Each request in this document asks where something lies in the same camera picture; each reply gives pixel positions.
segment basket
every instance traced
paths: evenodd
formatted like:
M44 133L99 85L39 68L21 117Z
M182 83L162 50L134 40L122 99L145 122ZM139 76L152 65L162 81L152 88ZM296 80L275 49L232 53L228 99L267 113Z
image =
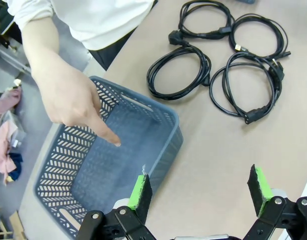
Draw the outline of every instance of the basket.
M50 146L35 195L73 239L87 211L110 212L129 198L138 175L157 192L182 143L179 118L169 107L99 77L91 77L102 102L101 116L121 146L88 127L62 125Z

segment pink cloth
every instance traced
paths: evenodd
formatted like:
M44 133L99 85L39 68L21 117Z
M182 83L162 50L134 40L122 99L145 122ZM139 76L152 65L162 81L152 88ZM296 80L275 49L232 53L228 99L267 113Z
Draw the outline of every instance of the pink cloth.
M4 182L6 182L8 173L17 168L8 155L9 141L16 130L17 126L11 121L4 122L0 127L0 173L4 174Z
M0 115L4 114L5 112L16 106L19 103L21 96L21 86L4 92L0 97Z

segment human hand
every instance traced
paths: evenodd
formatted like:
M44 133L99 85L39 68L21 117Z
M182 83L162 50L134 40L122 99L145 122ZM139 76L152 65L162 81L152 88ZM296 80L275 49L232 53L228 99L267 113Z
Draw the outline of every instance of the human hand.
M100 117L101 102L96 85L82 72L63 60L56 69L33 74L50 120L66 126L88 126L99 137L121 145L119 137Z

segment person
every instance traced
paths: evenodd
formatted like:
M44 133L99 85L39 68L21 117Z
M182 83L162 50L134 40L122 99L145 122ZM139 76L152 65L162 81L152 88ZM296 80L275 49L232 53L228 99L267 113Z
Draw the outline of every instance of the person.
M24 52L45 110L54 123L88 126L99 137L121 145L99 116L95 84L59 56L55 12L71 35L107 70L154 0L4 0L21 30Z

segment pile of clothes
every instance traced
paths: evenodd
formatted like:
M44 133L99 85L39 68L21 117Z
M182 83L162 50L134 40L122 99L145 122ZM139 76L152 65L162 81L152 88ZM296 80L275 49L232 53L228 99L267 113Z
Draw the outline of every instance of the pile of clothes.
M0 93L0 173L4 175L3 182L5 184L16 181L22 171L23 158L21 154L10 152L12 137L19 128L13 120L11 111L19 103L22 94L21 81L15 81L15 84L15 87Z

